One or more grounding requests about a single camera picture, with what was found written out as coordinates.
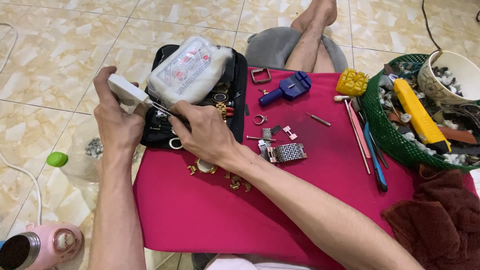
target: green bottle cap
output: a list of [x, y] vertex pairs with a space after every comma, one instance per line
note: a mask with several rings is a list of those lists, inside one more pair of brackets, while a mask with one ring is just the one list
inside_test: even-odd
[[61, 167], [68, 161], [68, 156], [62, 152], [52, 152], [47, 157], [47, 164], [53, 167]]

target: blue handled tool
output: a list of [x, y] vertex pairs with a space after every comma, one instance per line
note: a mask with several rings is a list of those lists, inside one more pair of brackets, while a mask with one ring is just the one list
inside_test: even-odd
[[303, 71], [297, 71], [285, 80], [281, 80], [279, 87], [258, 99], [260, 106], [264, 107], [273, 101], [283, 97], [292, 101], [299, 96], [308, 93], [312, 86], [312, 80]]
[[382, 168], [380, 167], [380, 163], [378, 163], [375, 151], [373, 150], [372, 139], [370, 138], [370, 127], [368, 122], [366, 122], [365, 128], [363, 129], [363, 135], [365, 136], [365, 141], [367, 141], [368, 149], [370, 150], [370, 153], [372, 155], [373, 167], [375, 168], [375, 177], [377, 178], [378, 188], [383, 192], [387, 192], [388, 187], [387, 183], [385, 182], [384, 173], [382, 171]]

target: hand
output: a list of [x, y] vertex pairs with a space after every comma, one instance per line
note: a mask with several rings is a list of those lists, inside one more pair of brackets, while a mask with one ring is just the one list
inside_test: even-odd
[[93, 80], [100, 104], [94, 109], [100, 140], [103, 144], [103, 159], [118, 155], [127, 155], [132, 159], [135, 148], [140, 143], [145, 126], [147, 107], [137, 106], [128, 114], [117, 100], [117, 95], [110, 90], [107, 80], [117, 67], [104, 67]]
[[168, 118], [183, 148], [197, 157], [222, 167], [221, 161], [230, 159], [240, 146], [215, 107], [194, 106], [180, 100], [171, 110], [190, 122], [191, 132], [177, 117]]

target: yellow utility knife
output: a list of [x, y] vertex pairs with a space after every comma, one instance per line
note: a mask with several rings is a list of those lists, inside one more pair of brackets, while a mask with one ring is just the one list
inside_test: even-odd
[[439, 154], [451, 152], [452, 149], [447, 139], [430, 118], [430, 115], [428, 115], [408, 82], [398, 78], [398, 76], [394, 74], [390, 74], [388, 77], [393, 83], [393, 90], [402, 104], [403, 109], [412, 116], [411, 123], [413, 128], [425, 146], [436, 150]]

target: green basket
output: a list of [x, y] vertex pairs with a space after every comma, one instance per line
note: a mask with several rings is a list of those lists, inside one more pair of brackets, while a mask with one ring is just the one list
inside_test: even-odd
[[[428, 54], [406, 54], [393, 59], [388, 64], [392, 65], [397, 62], [425, 62], [427, 58]], [[372, 136], [383, 151], [409, 168], [415, 168], [418, 164], [424, 164], [441, 170], [460, 169], [463, 173], [480, 168], [450, 164], [434, 156], [430, 156], [413, 143], [407, 141], [392, 126], [380, 104], [378, 82], [383, 72], [382, 70], [370, 79], [367, 90], [360, 97], [363, 104], [362, 111], [370, 123]]]

